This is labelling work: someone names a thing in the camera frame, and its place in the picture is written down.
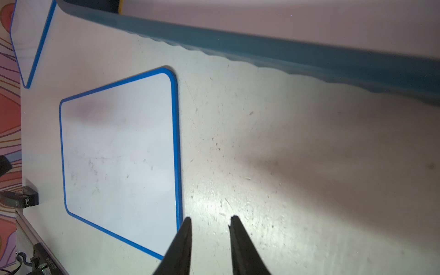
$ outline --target white tabletop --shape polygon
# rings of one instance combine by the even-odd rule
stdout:
[[[60,100],[161,66],[177,75],[191,274],[232,274],[238,215],[273,275],[437,274],[440,109],[208,56],[63,13],[22,87],[26,218],[71,275],[158,260],[64,208]]]

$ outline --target teal trim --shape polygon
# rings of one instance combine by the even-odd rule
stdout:
[[[57,0],[66,13],[230,60],[440,104],[440,60],[200,29],[118,15]]]

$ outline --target whiteboard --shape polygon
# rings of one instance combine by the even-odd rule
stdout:
[[[176,83],[160,68],[59,106],[67,213],[160,260],[182,222]]]
[[[11,41],[22,83],[26,89],[32,83],[55,6],[55,0],[15,2]]]

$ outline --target blue whiteboard frame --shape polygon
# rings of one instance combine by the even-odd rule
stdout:
[[[59,104],[59,132],[60,132],[60,140],[61,140],[61,162],[62,162],[62,185],[63,185],[63,192],[64,192],[64,207],[66,208],[67,214],[69,214],[70,216],[114,237],[117,238],[123,242],[125,242],[126,244],[129,244],[147,254],[150,254],[151,256],[162,260],[163,259],[163,255],[160,255],[146,247],[143,247],[135,242],[132,242],[122,236],[119,236],[103,227],[100,227],[97,224],[94,224],[84,218],[81,218],[78,215],[75,215],[73,213],[71,213],[68,208],[67,208],[67,203],[66,203],[66,180],[65,180],[65,175],[64,175],[64,152],[63,152],[63,147],[62,147],[62,123],[61,123],[61,107],[62,104],[64,102],[73,100],[73,99],[77,99],[86,95],[91,95],[97,92],[101,92],[101,91],[105,91],[107,89],[110,88],[114,88],[126,83],[130,83],[139,79],[143,79],[146,77],[151,77],[153,75],[156,74],[161,74],[164,73],[168,76],[170,82],[171,82],[171,101],[172,101],[172,132],[173,132],[173,146],[174,146],[174,178],[175,178],[175,189],[176,189],[176,227],[177,230],[179,230],[180,225],[183,222],[183,207],[182,207],[182,180],[181,180],[181,166],[180,166],[180,132],[179,132],[179,101],[178,101],[178,93],[177,93],[177,79],[176,76],[173,74],[172,71],[166,69],[166,68],[159,68],[159,69],[155,69],[153,71],[149,71],[149,72],[145,72],[145,73],[141,73],[138,75],[135,75],[133,77],[129,77],[96,89],[93,89],[91,91],[88,92],[83,92],[81,94],[78,95],[73,95],[71,97],[65,98],[63,100],[61,100],[60,104]]]
[[[14,13],[12,14],[11,29],[12,29],[12,24],[14,24],[15,8],[17,7],[18,1],[20,1],[20,0],[15,1]],[[43,33],[40,38],[40,43],[38,44],[37,53],[35,54],[35,58],[32,63],[32,68],[30,70],[30,74],[29,74],[29,78],[28,78],[27,83],[25,83],[23,80],[22,71],[20,70],[20,63],[18,62],[17,54],[15,53],[14,41],[12,40],[11,31],[9,32],[9,37],[11,39],[11,44],[12,44],[12,49],[14,50],[15,60],[17,61],[17,65],[18,65],[18,71],[20,72],[20,77],[22,79],[23,87],[25,89],[29,89],[29,87],[32,83],[33,75],[35,74],[35,70],[37,69],[38,60],[40,59],[41,51],[43,50],[44,41],[46,40],[46,36],[48,34],[49,26],[52,21],[52,16],[54,15],[55,7],[56,7],[56,1],[52,0],[51,6],[49,8],[48,17],[46,19],[46,23],[44,24]]]

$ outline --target black device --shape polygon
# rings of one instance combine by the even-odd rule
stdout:
[[[14,275],[22,267],[22,264],[24,264],[32,267],[32,271],[26,275],[66,275],[61,269],[59,269],[40,242],[33,246],[33,257],[30,258],[30,262],[27,262],[26,258],[26,254],[20,252],[16,256],[16,260],[20,263],[16,269],[13,271],[8,271],[6,269],[0,270],[6,272],[7,275]]]
[[[12,169],[12,164],[5,156],[0,156],[0,176]],[[26,208],[38,205],[38,192],[29,186],[23,186],[21,192],[0,192],[0,203],[13,208]]]

